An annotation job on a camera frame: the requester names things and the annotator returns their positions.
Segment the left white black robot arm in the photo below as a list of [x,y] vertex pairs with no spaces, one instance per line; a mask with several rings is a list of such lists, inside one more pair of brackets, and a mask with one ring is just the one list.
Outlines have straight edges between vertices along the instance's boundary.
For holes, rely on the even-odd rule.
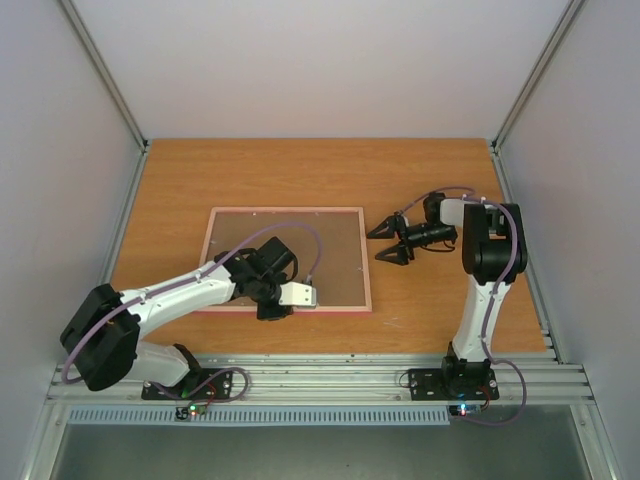
[[294,308],[315,306],[307,282],[287,277],[297,257],[277,237],[258,249],[240,246],[198,269],[156,285],[117,291],[93,288],[60,335],[68,354],[61,371],[65,384],[82,382],[91,391],[121,380],[159,383],[179,398],[195,395],[202,375],[181,346],[162,347],[146,336],[176,319],[208,306],[246,297],[260,320],[273,321]]

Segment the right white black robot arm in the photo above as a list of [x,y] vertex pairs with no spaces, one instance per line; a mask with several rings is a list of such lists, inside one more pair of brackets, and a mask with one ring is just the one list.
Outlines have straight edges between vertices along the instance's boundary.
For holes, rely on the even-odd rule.
[[469,280],[462,320],[439,367],[407,371],[411,399],[496,400],[493,333],[501,305],[528,263],[520,207],[449,198],[442,191],[426,194],[422,203],[424,222],[412,225],[396,211],[366,234],[368,239],[394,239],[375,259],[400,266],[413,261],[417,249],[434,244],[453,249],[462,240],[462,266]]

